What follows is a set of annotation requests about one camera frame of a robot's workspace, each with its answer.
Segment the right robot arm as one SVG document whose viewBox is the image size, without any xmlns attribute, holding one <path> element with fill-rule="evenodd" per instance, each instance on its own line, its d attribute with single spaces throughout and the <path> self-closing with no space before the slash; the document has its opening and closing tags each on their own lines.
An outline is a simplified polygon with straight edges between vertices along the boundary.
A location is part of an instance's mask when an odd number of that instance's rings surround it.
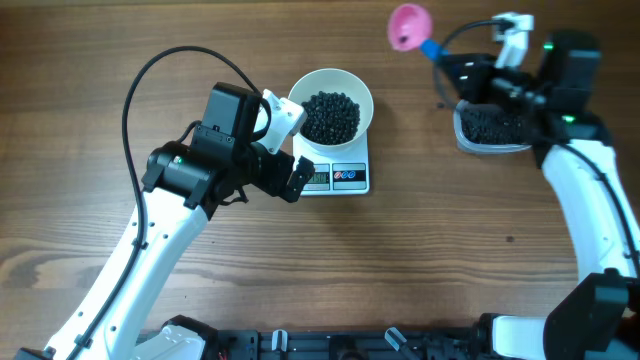
<svg viewBox="0 0 640 360">
<path fill-rule="evenodd" d="M 459 97 L 495 105 L 522 123 L 522 137 L 551 185 L 576 256 L 579 282 L 542 318 L 488 314 L 476 354 L 510 359 L 635 359 L 639 355 L 639 225 L 618 176 L 612 138 L 587 108 L 601 60 L 597 39 L 557 30 L 541 66 L 519 68 L 528 35 L 495 24 L 498 56 L 435 50 L 434 73 Z"/>
</svg>

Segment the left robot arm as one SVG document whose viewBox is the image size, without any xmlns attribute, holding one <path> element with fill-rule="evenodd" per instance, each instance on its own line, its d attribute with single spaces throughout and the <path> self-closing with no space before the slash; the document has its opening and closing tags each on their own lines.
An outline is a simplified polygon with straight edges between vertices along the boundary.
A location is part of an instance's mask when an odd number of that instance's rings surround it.
<svg viewBox="0 0 640 360">
<path fill-rule="evenodd" d="M 202 120 L 185 132 L 191 142 L 170 141 L 149 156 L 130 223 L 75 314 L 44 349 L 21 348 L 17 358 L 217 358 L 216 329 L 185 316 L 138 337 L 176 263 L 219 207 L 245 201 L 246 185 L 299 199 L 313 163 L 280 148 L 306 117 L 270 91 L 216 84 Z"/>
</svg>

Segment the pink scoop blue handle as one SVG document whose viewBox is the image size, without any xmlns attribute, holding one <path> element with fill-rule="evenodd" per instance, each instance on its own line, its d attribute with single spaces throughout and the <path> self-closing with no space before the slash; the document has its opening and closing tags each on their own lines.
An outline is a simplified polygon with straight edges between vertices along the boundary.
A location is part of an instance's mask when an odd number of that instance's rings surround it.
<svg viewBox="0 0 640 360">
<path fill-rule="evenodd" d="M 421 5 L 405 3 L 391 14 L 387 25 L 387 38 L 393 50 L 398 52 L 420 51 L 435 62 L 438 55 L 449 52 L 431 39 L 434 22 L 429 11 Z"/>
</svg>

